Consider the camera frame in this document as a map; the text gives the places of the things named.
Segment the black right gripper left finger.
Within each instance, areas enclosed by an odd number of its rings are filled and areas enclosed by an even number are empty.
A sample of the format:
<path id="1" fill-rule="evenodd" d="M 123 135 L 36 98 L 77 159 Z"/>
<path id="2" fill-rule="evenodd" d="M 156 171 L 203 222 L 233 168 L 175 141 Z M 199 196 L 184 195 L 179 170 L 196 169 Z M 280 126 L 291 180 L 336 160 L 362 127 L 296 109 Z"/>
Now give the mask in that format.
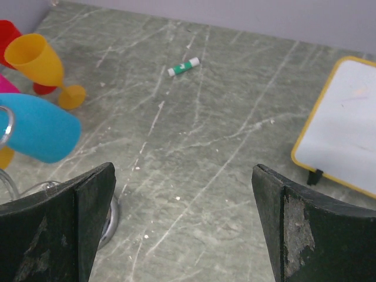
<path id="1" fill-rule="evenodd" d="M 1 281 L 88 281 L 116 185 L 106 162 L 1 205 Z"/>

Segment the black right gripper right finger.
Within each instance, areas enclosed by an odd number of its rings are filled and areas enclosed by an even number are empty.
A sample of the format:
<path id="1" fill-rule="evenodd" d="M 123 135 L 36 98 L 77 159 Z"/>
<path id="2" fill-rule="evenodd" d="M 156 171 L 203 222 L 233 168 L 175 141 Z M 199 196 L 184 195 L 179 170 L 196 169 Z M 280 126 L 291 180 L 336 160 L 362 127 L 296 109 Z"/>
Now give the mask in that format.
<path id="1" fill-rule="evenodd" d="M 262 164 L 251 182 L 275 281 L 375 281 L 375 210 Z"/>

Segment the orange wine glass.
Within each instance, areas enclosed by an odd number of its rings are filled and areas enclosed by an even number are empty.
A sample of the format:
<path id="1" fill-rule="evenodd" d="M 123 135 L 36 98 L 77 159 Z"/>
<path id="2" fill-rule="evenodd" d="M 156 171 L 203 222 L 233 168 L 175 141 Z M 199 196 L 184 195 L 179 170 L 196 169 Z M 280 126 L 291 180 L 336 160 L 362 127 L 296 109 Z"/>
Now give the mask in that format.
<path id="1" fill-rule="evenodd" d="M 14 39 L 6 47 L 4 58 L 31 81 L 61 88 L 58 99 L 61 108 L 76 109 L 84 102 L 85 88 L 81 85 L 65 86 L 62 61 L 42 35 L 30 33 Z"/>
<path id="2" fill-rule="evenodd" d="M 14 154 L 15 151 L 7 146 L 4 146 L 0 150 L 0 169 L 5 170 L 9 166 L 14 158 Z"/>

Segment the blue plastic wine glass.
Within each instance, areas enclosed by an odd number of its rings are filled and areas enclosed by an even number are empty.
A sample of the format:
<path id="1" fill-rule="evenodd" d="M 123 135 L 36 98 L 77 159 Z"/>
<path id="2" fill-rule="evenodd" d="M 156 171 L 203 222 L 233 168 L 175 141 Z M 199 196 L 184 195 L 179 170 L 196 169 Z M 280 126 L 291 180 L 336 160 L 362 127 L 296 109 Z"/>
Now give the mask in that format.
<path id="1" fill-rule="evenodd" d="M 64 159 L 76 147 L 81 123 L 37 96 L 1 94 L 1 145 L 45 163 Z"/>

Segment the pink plastic wine glass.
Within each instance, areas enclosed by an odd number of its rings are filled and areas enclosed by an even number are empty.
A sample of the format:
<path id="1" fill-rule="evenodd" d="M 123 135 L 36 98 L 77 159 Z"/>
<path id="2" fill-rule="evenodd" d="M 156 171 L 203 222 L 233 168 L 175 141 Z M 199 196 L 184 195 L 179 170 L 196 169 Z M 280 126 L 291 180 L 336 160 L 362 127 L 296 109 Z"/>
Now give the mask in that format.
<path id="1" fill-rule="evenodd" d="M 20 91 L 6 77 L 0 74 L 0 93 L 20 93 Z"/>

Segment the red plastic wine glass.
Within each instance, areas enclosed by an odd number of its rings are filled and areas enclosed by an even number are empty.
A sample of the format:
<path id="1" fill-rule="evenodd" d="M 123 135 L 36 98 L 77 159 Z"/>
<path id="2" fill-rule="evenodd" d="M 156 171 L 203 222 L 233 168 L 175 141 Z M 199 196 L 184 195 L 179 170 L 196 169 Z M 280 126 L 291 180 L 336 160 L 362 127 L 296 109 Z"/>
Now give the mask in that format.
<path id="1" fill-rule="evenodd" d="M 14 69 L 4 57 L 5 49 L 8 45 L 16 38 L 20 37 L 22 34 L 19 29 L 11 22 L 6 19 L 1 19 L 0 26 L 0 49 L 1 49 L 1 65 Z M 38 95 L 47 95 L 52 93 L 56 89 L 56 86 L 44 86 L 38 83 L 33 83 L 33 90 Z"/>

